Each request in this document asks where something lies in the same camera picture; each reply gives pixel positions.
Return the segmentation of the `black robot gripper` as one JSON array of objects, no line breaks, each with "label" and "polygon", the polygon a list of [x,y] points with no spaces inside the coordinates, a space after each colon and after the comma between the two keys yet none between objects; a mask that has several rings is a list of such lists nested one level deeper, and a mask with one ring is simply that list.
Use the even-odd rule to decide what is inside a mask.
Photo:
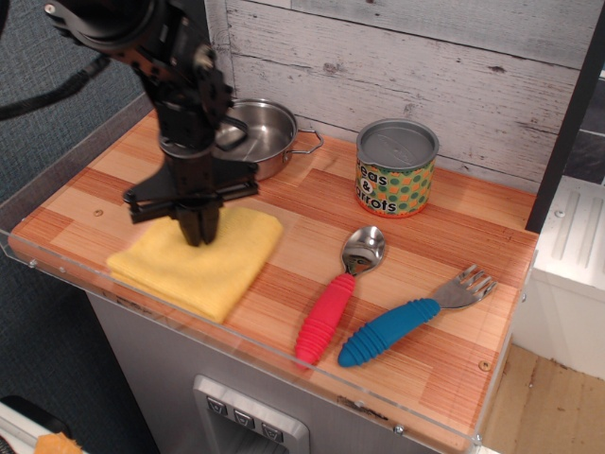
[{"label": "black robot gripper", "polygon": [[211,147],[188,148],[166,139],[159,145],[164,158],[159,170],[123,195],[131,220],[176,216],[188,245],[212,243],[221,203],[258,192],[258,165],[219,159]]}]

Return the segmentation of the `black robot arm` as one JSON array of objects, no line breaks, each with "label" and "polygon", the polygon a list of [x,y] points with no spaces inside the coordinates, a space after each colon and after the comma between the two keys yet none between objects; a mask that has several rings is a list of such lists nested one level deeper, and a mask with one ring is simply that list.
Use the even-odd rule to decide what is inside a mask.
[{"label": "black robot arm", "polygon": [[161,168],[125,192],[133,222],[175,219],[192,246],[215,240],[224,201],[256,194],[257,166],[216,157],[248,137],[228,115],[233,89],[216,66],[205,7],[181,1],[50,1],[53,25],[137,75],[159,122]]}]

